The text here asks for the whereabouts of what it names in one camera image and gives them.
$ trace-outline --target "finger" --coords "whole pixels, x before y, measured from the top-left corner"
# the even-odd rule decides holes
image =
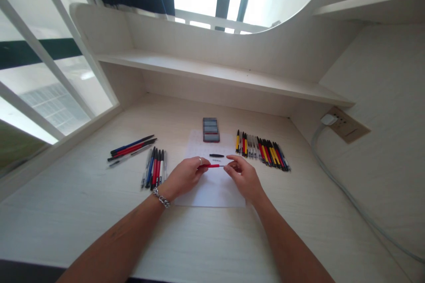
[[[239,166],[239,164],[237,163],[237,161],[232,161],[232,162],[228,163],[228,165],[230,167],[232,167],[234,170],[236,170],[236,172],[238,172],[238,173],[241,173],[242,172],[242,169]]]
[[[226,156],[228,159],[232,159],[234,161],[236,161],[238,163],[238,165],[240,167],[246,167],[246,165],[249,165],[249,163],[243,159],[241,156],[237,156],[237,155],[227,155]]]
[[[203,165],[211,165],[209,160],[204,158],[204,157],[193,157],[193,158],[191,158],[191,160],[193,161],[193,165],[195,167],[199,167],[199,166],[203,166]]]
[[[240,178],[240,174],[238,174],[231,166],[229,166],[228,164],[225,165],[224,167],[224,171],[227,172],[227,174],[229,176],[232,177],[232,179],[234,181],[236,181],[238,178]]]
[[[195,179],[198,180],[207,171],[208,171],[208,168],[206,168],[206,167],[199,168],[195,173]]]
[[[201,157],[201,159],[202,159],[202,164],[203,165],[210,165],[211,164],[208,159],[206,159],[204,157]]]

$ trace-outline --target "white plug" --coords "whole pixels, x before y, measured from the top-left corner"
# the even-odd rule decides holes
[[[337,121],[337,118],[331,114],[326,114],[320,121],[326,126],[331,126],[334,122]]]

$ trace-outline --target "white desk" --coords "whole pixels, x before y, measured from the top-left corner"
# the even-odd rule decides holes
[[[68,267],[150,194],[139,191],[147,152],[106,170],[108,151],[155,134],[156,146],[169,154],[171,171],[203,117],[218,117],[223,133],[240,129],[282,146],[292,173],[249,161],[273,204],[337,282],[408,282],[321,171],[290,119],[152,94],[0,204],[0,258]],[[169,282],[278,281],[251,208],[170,208],[133,276]]]

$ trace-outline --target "white paper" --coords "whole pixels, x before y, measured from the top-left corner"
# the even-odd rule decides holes
[[[201,130],[192,130],[186,150],[186,158],[200,156],[211,164],[226,165],[230,159],[213,158],[209,154],[231,155],[235,153],[235,141],[231,134],[220,134],[220,142],[203,141]],[[187,194],[174,202],[179,206],[194,207],[245,207],[245,198],[240,194],[233,179],[223,167],[210,168],[204,173],[199,183]]]

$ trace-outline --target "bracelet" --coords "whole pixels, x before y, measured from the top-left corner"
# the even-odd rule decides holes
[[[154,194],[155,197],[157,197],[159,199],[159,201],[161,201],[161,203],[165,206],[165,208],[168,208],[171,205],[171,203],[167,199],[165,199],[164,196],[161,196],[161,195],[158,194],[158,188],[157,187],[154,188],[153,194]]]

